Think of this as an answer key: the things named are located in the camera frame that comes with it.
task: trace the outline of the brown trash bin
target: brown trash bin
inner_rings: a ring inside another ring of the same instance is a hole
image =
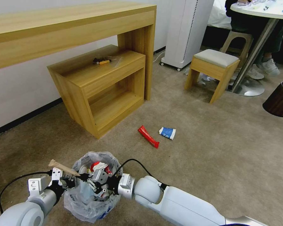
[[[283,82],[281,82],[262,106],[268,113],[283,117]]]

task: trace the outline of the white wall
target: white wall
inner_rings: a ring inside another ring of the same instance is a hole
[[[132,1],[157,5],[154,50],[164,47],[172,0]],[[94,2],[103,1],[0,0],[0,14]],[[0,69],[0,127],[60,97],[47,71],[47,65],[108,44],[117,45],[116,36]]]

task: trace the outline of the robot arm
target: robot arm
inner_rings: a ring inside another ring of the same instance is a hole
[[[135,179],[130,174],[123,173],[118,177],[103,174],[102,171],[100,174],[81,174],[78,178],[89,183],[97,194],[109,189],[125,198],[135,198],[138,203],[177,226],[267,226],[246,216],[225,218],[212,204],[176,187],[162,184],[151,176],[145,176],[135,184]],[[64,190],[75,186],[74,177],[63,176],[63,172],[58,168],[53,168],[49,186],[44,188],[44,183],[43,177],[29,179],[30,196],[27,201],[3,212],[0,216],[0,226],[42,226],[44,218],[59,201]],[[162,200],[156,204],[161,190],[164,191]]]
[[[130,178],[130,175],[123,174],[124,178]],[[225,218],[215,207],[187,192],[176,187],[164,185],[164,195],[160,203],[156,204],[162,187],[162,183],[154,177],[145,176],[141,178],[132,190],[123,190],[124,183],[119,183],[119,193],[126,197],[126,193],[133,191],[135,201],[141,205],[159,213],[164,219],[177,226],[217,226],[217,225],[249,225],[249,226],[267,226],[264,223],[252,218],[243,216],[239,218]]]
[[[0,226],[42,226],[44,218],[58,203],[66,188],[74,187],[74,177],[53,168],[52,179],[46,187],[45,176],[28,180],[30,196],[0,216]]]

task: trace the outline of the table leg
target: table leg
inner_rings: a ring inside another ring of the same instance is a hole
[[[117,35],[118,46],[146,55],[145,99],[150,100],[155,24]]]
[[[264,87],[260,82],[252,78],[245,78],[245,75],[248,72],[249,68],[253,65],[256,57],[258,56],[259,52],[261,51],[263,45],[267,41],[278,21],[279,19],[270,18],[267,22],[262,34],[260,35],[257,43],[255,44],[252,52],[248,56],[245,64],[241,68],[234,82],[232,89],[233,93],[242,96],[258,96],[264,92]]]

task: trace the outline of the white sneaker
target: white sneaker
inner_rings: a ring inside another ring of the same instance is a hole
[[[253,64],[251,66],[251,68],[247,72],[247,75],[252,79],[256,79],[256,80],[264,78],[264,75],[261,73],[260,68],[258,68],[256,64]]]
[[[273,59],[270,59],[266,62],[262,62],[259,65],[259,68],[262,69],[266,74],[271,75],[271,76],[277,76],[280,74],[280,71],[276,64],[274,63]]]

